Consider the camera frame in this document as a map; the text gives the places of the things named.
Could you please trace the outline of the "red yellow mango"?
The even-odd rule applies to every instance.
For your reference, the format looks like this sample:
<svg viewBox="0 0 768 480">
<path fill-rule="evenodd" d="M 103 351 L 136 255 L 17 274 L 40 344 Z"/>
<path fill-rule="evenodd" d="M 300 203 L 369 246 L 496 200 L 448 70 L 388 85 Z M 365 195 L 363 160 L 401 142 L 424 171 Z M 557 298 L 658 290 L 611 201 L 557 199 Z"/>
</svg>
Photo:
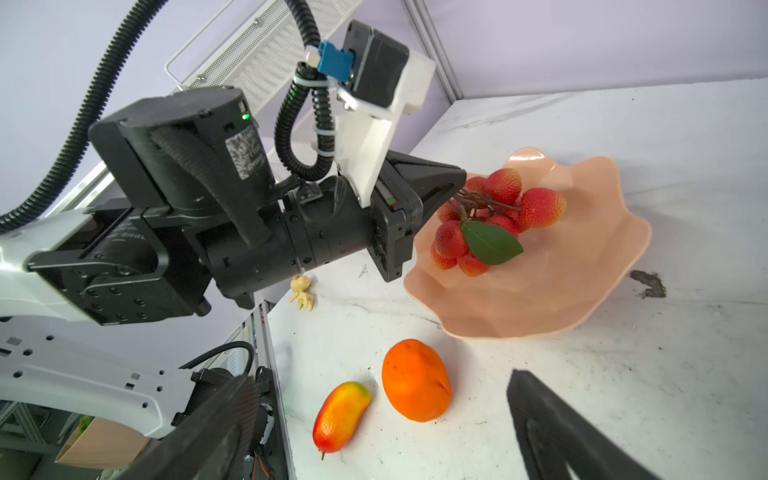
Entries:
<svg viewBox="0 0 768 480">
<path fill-rule="evenodd" d="M 328 395 L 312 430 L 313 442 L 322 458 L 339 452 L 349 443 L 371 399 L 368 389 L 355 381 L 338 385 Z"/>
</svg>

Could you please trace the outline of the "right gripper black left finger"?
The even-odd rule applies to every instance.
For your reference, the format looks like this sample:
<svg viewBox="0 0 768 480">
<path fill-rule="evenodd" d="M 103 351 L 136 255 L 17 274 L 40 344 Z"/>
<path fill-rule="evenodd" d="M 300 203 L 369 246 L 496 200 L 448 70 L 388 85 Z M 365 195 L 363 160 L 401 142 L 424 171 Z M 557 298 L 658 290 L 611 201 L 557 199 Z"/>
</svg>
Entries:
<svg viewBox="0 0 768 480">
<path fill-rule="evenodd" d="M 257 409 L 255 381 L 249 376 L 237 377 L 119 477 L 240 479 Z"/>
</svg>

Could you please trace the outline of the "red lychee bunch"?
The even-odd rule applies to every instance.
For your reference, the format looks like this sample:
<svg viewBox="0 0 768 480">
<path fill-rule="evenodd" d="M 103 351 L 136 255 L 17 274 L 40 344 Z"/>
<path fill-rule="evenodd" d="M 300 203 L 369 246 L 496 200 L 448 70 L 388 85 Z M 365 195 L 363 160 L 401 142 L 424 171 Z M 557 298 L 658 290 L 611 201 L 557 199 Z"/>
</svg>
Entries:
<svg viewBox="0 0 768 480">
<path fill-rule="evenodd" d="M 567 209 L 565 196 L 553 189 L 523 188 L 515 168 L 473 177 L 438 208 L 440 221 L 430 246 L 436 268 L 459 268 L 468 277 L 485 274 L 523 253 L 519 237 L 546 228 Z"/>
</svg>

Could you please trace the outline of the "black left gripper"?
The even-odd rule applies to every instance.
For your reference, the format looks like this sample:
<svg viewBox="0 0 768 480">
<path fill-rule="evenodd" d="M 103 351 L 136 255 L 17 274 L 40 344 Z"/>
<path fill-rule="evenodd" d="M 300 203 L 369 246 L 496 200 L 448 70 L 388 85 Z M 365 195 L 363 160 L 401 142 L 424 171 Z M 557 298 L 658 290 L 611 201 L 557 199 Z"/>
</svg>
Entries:
<svg viewBox="0 0 768 480">
<path fill-rule="evenodd" d="M 466 179 L 466 171 L 457 166 L 390 150 L 367 207 L 341 175 L 321 181 L 314 200 L 302 202 L 297 191 L 289 193 L 284 198 L 281 278 L 361 250 L 369 253 L 384 281 L 399 278 L 412 257 L 416 234 Z"/>
</svg>

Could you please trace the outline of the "orange fake fruit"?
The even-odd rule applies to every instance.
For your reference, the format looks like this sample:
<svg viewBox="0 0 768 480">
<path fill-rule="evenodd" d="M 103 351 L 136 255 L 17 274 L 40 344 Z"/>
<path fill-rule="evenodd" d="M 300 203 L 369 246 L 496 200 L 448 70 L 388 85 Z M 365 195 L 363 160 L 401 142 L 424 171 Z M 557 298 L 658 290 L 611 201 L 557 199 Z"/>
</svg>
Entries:
<svg viewBox="0 0 768 480">
<path fill-rule="evenodd" d="M 415 339 L 403 340 L 387 352 L 381 380 L 392 407 L 415 422 L 438 419 L 453 397 L 442 359 L 429 345 Z"/>
</svg>

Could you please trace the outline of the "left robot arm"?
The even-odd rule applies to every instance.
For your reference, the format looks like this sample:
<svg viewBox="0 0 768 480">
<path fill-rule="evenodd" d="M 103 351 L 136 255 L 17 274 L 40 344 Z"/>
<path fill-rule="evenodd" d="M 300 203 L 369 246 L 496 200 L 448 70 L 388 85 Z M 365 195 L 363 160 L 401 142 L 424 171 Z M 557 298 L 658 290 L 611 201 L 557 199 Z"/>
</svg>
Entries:
<svg viewBox="0 0 768 480">
<path fill-rule="evenodd" d="M 209 87 L 139 100 L 88 137 L 124 197 L 1 237 L 1 398 L 108 419 L 162 438 L 230 381 L 198 360 L 142 367 L 23 324 L 101 326 L 203 316 L 215 284 L 243 309 L 296 274 L 367 250 L 400 277 L 415 235 L 466 180 L 390 151 L 363 206 L 342 175 L 277 181 L 244 93 Z"/>
</svg>

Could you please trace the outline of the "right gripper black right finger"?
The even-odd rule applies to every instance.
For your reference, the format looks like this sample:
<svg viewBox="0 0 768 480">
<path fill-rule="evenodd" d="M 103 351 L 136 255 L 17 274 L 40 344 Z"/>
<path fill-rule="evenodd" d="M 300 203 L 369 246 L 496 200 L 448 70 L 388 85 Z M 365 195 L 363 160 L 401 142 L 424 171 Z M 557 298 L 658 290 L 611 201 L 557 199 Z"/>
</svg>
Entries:
<svg viewBox="0 0 768 480">
<path fill-rule="evenodd" d="M 507 400 L 530 479 L 654 479 L 526 370 L 512 372 Z"/>
</svg>

